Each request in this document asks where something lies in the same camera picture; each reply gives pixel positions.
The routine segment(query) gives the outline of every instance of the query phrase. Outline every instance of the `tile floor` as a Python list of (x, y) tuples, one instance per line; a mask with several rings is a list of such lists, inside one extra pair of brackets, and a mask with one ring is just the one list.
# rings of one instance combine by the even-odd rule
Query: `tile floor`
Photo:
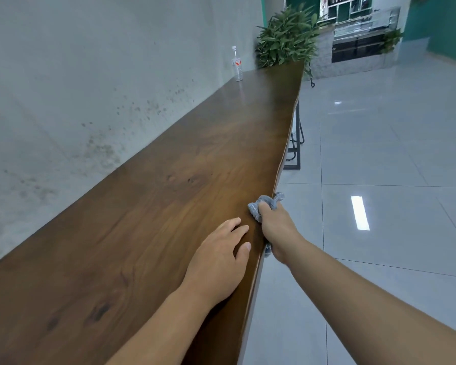
[[(301, 170), (279, 191), (306, 239), (456, 329), (456, 66), (426, 57), (300, 94)], [(351, 196), (365, 205), (357, 229)], [(354, 364), (286, 266), (263, 266), (244, 365)]]

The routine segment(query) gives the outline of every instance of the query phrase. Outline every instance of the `rag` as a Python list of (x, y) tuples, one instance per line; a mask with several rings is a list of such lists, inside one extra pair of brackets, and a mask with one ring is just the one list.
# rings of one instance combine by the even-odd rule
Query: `rag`
[[(275, 210), (277, 208), (277, 202), (282, 201), (284, 199), (284, 197), (285, 196), (284, 196), (284, 194), (282, 192), (277, 192), (275, 194), (274, 198), (266, 196), (266, 195), (262, 195), (255, 202), (250, 202), (249, 203), (250, 214), (253, 215), (253, 217), (255, 218), (256, 221), (261, 223), (261, 215), (260, 215), (260, 212), (258, 210), (259, 203), (261, 201), (266, 202), (270, 206), (270, 208), (272, 210)], [(272, 253), (272, 245), (269, 242), (265, 246), (265, 257), (270, 256), (271, 253)]]

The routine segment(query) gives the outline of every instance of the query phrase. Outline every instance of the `person's right hand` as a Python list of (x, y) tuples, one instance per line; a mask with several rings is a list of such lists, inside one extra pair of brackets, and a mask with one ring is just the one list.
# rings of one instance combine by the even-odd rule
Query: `person's right hand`
[(301, 238), (296, 225), (280, 202), (277, 202), (275, 210), (272, 210), (266, 202), (260, 202), (259, 212), (263, 235), (272, 243), (275, 258), (285, 264), (288, 245)]

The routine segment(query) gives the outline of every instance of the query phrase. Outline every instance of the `black metal table leg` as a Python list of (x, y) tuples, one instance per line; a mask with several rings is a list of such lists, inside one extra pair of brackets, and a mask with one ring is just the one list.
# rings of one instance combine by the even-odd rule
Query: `black metal table leg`
[(292, 128), (291, 128), (291, 142), (292, 148), (288, 149), (288, 152), (294, 153), (295, 157), (297, 157), (297, 164), (295, 165), (285, 165), (284, 170), (300, 170), (300, 119), (299, 119), (299, 102), (297, 102), (296, 106), (296, 140), (294, 141), (294, 136), (292, 135)]

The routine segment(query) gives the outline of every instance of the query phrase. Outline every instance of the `plastic bottle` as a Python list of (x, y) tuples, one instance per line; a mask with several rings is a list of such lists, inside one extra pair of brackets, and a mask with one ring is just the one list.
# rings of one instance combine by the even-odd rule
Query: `plastic bottle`
[(236, 53), (236, 46), (232, 46), (231, 49), (235, 52), (235, 57), (231, 60), (231, 65), (235, 72), (235, 79), (239, 82), (243, 79), (242, 59)]

